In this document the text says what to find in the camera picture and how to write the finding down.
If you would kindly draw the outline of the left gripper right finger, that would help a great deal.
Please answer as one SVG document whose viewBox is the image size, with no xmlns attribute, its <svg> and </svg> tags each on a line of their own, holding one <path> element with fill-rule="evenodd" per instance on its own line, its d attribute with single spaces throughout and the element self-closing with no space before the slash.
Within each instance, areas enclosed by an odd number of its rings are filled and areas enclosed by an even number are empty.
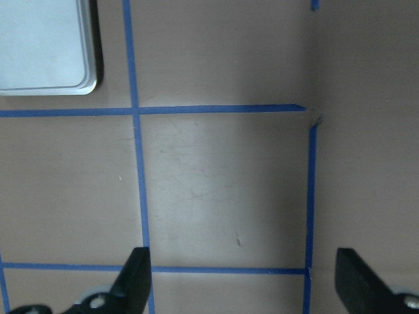
<svg viewBox="0 0 419 314">
<path fill-rule="evenodd" d="M 348 313 L 418 313 L 418 294 L 398 292 L 352 248 L 337 249 L 335 290 Z"/>
</svg>

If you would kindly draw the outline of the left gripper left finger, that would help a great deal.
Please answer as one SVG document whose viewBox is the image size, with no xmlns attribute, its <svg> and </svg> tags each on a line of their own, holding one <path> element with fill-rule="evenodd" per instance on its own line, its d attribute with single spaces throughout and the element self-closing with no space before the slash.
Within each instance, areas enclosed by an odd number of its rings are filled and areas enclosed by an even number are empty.
<svg viewBox="0 0 419 314">
<path fill-rule="evenodd" d="M 8 263 L 11 269 L 62 271 L 119 271 L 105 291 L 91 292 L 76 301 L 66 313 L 143 313 L 151 292 L 151 254 L 136 247 L 123 266 L 88 264 Z"/>
</svg>

